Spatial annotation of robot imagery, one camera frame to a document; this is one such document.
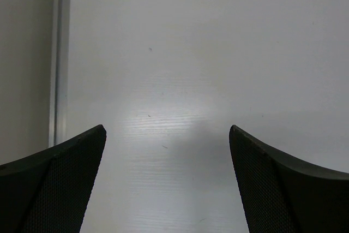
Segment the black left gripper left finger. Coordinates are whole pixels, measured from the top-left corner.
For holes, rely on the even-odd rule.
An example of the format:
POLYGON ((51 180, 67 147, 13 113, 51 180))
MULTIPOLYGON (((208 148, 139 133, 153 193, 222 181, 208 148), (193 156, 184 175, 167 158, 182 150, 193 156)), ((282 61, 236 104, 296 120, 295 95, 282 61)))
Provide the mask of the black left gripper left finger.
POLYGON ((80 232, 105 143, 100 124, 1 165, 1 232, 80 232))

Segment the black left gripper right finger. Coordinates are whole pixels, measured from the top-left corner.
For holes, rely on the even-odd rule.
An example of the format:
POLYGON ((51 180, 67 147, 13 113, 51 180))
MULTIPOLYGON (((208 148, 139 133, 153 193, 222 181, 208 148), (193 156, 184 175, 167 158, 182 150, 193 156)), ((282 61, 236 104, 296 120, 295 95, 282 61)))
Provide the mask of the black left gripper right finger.
POLYGON ((249 232, 348 232, 348 174, 324 168, 233 125, 229 144, 249 232))

